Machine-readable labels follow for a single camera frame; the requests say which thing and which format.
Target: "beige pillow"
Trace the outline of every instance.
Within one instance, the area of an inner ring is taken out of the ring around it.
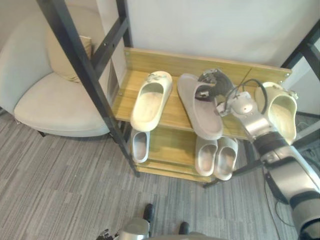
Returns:
[[[90,59],[92,51],[91,38],[86,36],[80,36],[80,40],[82,42],[87,56]],[[61,77],[68,81],[81,83],[69,59],[67,58],[56,36],[50,28],[47,30],[46,33],[46,49],[49,56],[50,65],[52,67],[52,70],[56,74],[59,74]]]

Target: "chair armrest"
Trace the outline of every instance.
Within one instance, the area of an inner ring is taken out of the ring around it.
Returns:
[[[41,12],[25,19],[0,53],[0,106],[12,115],[25,92],[53,71],[46,50],[47,26]]]

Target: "gray slipper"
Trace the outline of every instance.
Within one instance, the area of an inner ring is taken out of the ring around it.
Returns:
[[[195,143],[195,169],[202,176],[210,176],[214,173],[217,140],[204,140],[199,136]]]
[[[238,141],[235,138],[222,137],[218,140],[213,174],[223,181],[232,177],[238,156]]]
[[[201,101],[195,98],[198,88],[210,86],[199,82],[198,77],[184,73],[180,76],[178,93],[195,133],[205,140],[217,140],[222,136],[223,123],[212,101]]]

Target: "chair leg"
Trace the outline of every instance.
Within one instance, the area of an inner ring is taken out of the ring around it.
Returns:
[[[42,136],[42,137],[45,137],[47,134],[46,133],[44,133],[44,132],[42,132],[42,131],[38,131],[38,133],[40,133],[40,135]]]

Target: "white slipper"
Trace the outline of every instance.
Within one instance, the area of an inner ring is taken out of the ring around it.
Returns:
[[[210,176],[214,172],[217,140],[196,138],[195,144],[195,169],[202,176]]]
[[[149,156],[150,132],[131,131],[132,159],[136,163],[144,163]]]
[[[216,178],[227,181],[232,173],[238,156],[238,141],[235,138],[222,137],[218,140],[213,174]]]
[[[131,114],[131,126],[141,132],[150,132],[158,125],[161,114],[172,91],[172,77],[165,71],[148,75]]]
[[[293,91],[286,91],[282,86],[274,82],[264,82],[262,85],[268,97],[264,115],[268,117],[287,143],[291,145],[297,136],[295,122],[297,94]],[[265,98],[260,87],[255,90],[255,101],[259,111],[261,111],[265,105]]]

